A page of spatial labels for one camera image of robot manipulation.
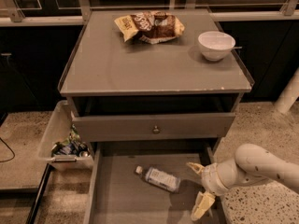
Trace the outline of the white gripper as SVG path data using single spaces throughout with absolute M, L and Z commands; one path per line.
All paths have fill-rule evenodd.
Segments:
M 201 175 L 201 183 L 205 192 L 199 191 L 192 208 L 191 220 L 199 220 L 215 202 L 215 196 L 222 196 L 233 185 L 232 168 L 225 163 L 213 163 L 206 167 L 199 163 L 187 162 L 197 175 Z

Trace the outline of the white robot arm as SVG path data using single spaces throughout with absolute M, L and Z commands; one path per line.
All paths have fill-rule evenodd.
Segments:
M 299 165 L 284 161 L 263 147 L 243 144 L 234 156 L 208 166 L 188 162 L 199 176 L 204 192 L 199 191 L 192 209 L 192 221 L 199 220 L 222 196 L 232 188 L 257 186 L 274 180 L 299 193 Z

